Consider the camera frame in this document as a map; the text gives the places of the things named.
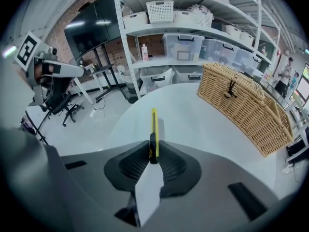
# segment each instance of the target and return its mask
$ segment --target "gray surface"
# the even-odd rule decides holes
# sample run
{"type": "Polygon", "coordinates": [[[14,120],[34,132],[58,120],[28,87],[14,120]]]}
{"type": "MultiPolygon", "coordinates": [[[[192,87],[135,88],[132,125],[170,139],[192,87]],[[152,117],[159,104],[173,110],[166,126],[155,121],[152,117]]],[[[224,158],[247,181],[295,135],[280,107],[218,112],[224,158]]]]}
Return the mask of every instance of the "gray surface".
{"type": "MultiPolygon", "coordinates": [[[[169,144],[198,159],[202,177],[187,195],[161,200],[159,208],[142,231],[218,232],[230,231],[247,224],[249,220],[227,189],[227,185],[236,182],[243,182],[266,207],[271,207],[278,201],[263,183],[230,160],[183,145],[169,144]]],[[[111,216],[126,206],[129,193],[118,191],[109,183],[103,172],[104,164],[126,149],[119,147],[62,157],[64,163],[77,160],[87,162],[85,166],[70,170],[70,174],[87,196],[111,216]]]]}

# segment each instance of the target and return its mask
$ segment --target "clear plastic container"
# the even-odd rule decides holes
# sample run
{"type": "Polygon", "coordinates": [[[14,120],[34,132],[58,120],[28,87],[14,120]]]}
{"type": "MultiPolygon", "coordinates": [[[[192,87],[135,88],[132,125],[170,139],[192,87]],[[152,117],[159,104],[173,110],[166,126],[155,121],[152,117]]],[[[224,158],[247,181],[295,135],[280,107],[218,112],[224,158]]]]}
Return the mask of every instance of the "clear plastic container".
{"type": "Polygon", "coordinates": [[[203,68],[201,66],[175,66],[173,83],[199,83],[203,68]]]}
{"type": "Polygon", "coordinates": [[[163,35],[165,55],[176,60],[198,61],[204,37],[182,33],[163,35]]]}
{"type": "Polygon", "coordinates": [[[232,66],[238,68],[241,72],[251,72],[249,69],[255,70],[260,62],[261,59],[253,53],[240,49],[235,56],[232,66]]]}
{"type": "Polygon", "coordinates": [[[239,47],[224,41],[204,39],[199,57],[208,62],[219,62],[232,66],[239,47]]]}
{"type": "Polygon", "coordinates": [[[140,89],[141,94],[147,94],[160,87],[171,85],[174,74],[174,70],[170,66],[142,68],[140,71],[140,77],[143,80],[140,89]]]}

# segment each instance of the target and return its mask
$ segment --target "black rubber pad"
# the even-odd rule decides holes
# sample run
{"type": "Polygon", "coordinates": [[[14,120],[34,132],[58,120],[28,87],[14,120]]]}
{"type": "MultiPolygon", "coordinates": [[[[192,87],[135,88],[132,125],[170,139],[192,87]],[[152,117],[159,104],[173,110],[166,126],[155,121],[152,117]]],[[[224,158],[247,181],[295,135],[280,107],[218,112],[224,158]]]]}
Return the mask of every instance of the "black rubber pad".
{"type": "MultiPolygon", "coordinates": [[[[134,192],[135,185],[149,163],[149,141],[115,156],[107,161],[104,173],[118,190],[134,192]]],[[[201,177],[199,162],[165,143],[159,141],[159,164],[162,168],[164,186],[161,198],[185,195],[201,177]]]]}

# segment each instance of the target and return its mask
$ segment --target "brick wall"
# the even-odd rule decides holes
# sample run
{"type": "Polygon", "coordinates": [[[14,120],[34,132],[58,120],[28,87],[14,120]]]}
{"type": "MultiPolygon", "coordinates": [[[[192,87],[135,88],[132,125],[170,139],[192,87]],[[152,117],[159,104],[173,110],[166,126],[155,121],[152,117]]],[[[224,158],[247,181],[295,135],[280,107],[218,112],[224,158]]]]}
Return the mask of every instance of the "brick wall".
{"type": "MultiPolygon", "coordinates": [[[[72,58],[72,52],[66,40],[64,29],[65,27],[76,17],[79,13],[78,10],[87,2],[94,2],[95,0],[77,0],[57,21],[53,29],[50,31],[49,35],[46,38],[46,43],[58,49],[58,60],[62,62],[69,62],[72,58]]],[[[137,50],[135,39],[133,36],[128,36],[127,38],[129,49],[134,57],[137,59],[137,50]]],[[[151,55],[163,55],[164,47],[162,42],[162,35],[153,35],[145,36],[139,38],[140,47],[142,44],[147,44],[148,53],[151,55]]],[[[121,38],[113,40],[105,44],[105,48],[111,63],[114,63],[113,69],[115,72],[118,72],[116,66],[124,65],[127,68],[126,56],[122,46],[121,38]]],[[[101,47],[97,48],[98,56],[102,65],[106,64],[104,54],[101,47]]],[[[87,53],[83,57],[86,63],[97,63],[93,51],[87,53]]],[[[85,82],[93,79],[92,76],[85,76],[80,78],[81,82],[85,82]]]]}

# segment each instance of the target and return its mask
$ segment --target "window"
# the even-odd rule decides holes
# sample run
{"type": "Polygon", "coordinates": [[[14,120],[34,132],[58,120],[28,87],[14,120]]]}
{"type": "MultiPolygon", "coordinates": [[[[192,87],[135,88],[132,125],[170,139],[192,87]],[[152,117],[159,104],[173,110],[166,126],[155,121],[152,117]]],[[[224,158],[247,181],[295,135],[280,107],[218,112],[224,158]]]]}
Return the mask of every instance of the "window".
{"type": "Polygon", "coordinates": [[[309,99],[309,65],[305,64],[304,71],[301,75],[299,85],[293,93],[294,96],[300,99],[302,105],[307,104],[309,99]]]}

